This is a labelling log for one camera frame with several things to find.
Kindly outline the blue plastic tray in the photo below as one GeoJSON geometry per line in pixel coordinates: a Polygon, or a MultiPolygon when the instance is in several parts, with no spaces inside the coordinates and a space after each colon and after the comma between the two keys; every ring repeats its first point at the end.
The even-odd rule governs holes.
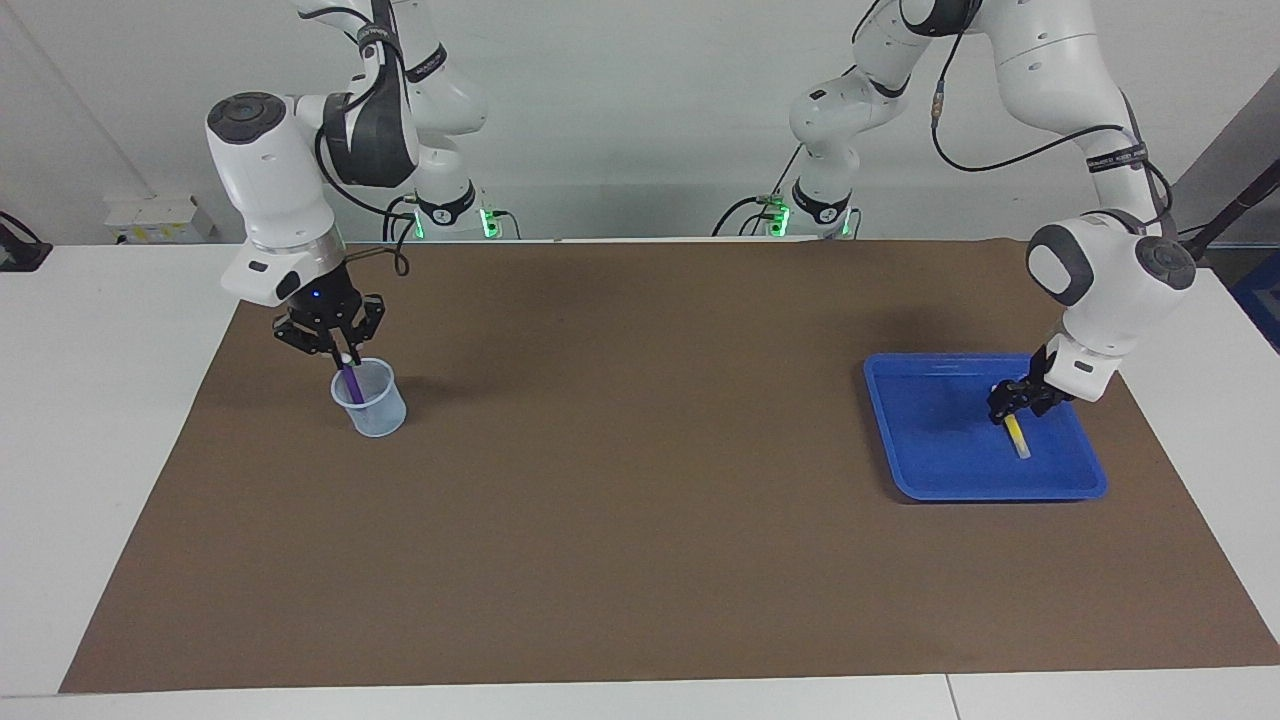
{"type": "Polygon", "coordinates": [[[1018,413],[1020,457],[991,423],[993,386],[1024,375],[1025,354],[874,354],[863,365],[890,471],[925,502],[1057,502],[1103,497],[1108,479],[1074,409],[1018,413]]]}

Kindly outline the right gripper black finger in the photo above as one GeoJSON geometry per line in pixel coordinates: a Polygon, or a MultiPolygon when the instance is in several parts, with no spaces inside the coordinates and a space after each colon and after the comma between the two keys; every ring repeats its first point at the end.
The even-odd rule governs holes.
{"type": "Polygon", "coordinates": [[[274,320],[274,337],[307,355],[333,355],[337,346],[328,331],[319,333],[294,323],[291,318],[274,320]]]}
{"type": "Polygon", "coordinates": [[[362,347],[378,332],[381,319],[385,316],[387,305],[381,295],[366,295],[362,297],[362,306],[357,316],[351,323],[343,325],[343,337],[348,348],[352,366],[362,364],[362,347]]]}

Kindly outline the brown table mat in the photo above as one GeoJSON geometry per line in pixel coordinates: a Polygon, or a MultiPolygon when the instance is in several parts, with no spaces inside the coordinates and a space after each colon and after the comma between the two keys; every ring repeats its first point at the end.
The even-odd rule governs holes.
{"type": "Polygon", "coordinates": [[[355,264],[407,421],[242,304],[70,693],[1280,664],[1125,384],[1082,503],[913,503],[879,352],[1028,351],[1011,240],[428,245],[355,264]]]}

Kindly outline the black table clamp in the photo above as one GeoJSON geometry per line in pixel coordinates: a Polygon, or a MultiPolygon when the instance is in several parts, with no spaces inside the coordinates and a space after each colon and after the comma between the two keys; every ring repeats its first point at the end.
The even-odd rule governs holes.
{"type": "Polygon", "coordinates": [[[0,272],[36,272],[52,249],[26,223],[0,210],[0,272]]]}

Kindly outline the clear plastic cup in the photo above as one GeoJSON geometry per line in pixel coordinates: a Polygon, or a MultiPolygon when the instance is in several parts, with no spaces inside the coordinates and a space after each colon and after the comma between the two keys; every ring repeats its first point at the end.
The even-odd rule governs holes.
{"type": "Polygon", "coordinates": [[[353,428],[369,438],[381,438],[398,430],[407,418],[407,407],[397,387],[393,366],[381,359],[366,357],[358,366],[358,379],[365,405],[349,402],[340,370],[330,382],[332,398],[346,411],[353,428]]]}

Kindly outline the blue floor object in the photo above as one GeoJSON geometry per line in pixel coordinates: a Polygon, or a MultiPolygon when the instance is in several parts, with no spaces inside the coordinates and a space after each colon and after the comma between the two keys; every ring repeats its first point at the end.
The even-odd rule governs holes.
{"type": "Polygon", "coordinates": [[[1280,354],[1280,249],[1230,287],[1260,333],[1280,354]]]}

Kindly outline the black stand pole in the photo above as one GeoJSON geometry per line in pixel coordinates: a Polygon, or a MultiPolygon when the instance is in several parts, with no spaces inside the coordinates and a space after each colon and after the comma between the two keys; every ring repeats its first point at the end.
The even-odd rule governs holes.
{"type": "Polygon", "coordinates": [[[1181,234],[1187,237],[1181,241],[1181,246],[1190,254],[1193,261],[1199,264],[1211,243],[1277,188],[1280,188],[1280,158],[1276,158],[1212,219],[1183,231],[1181,234]]]}

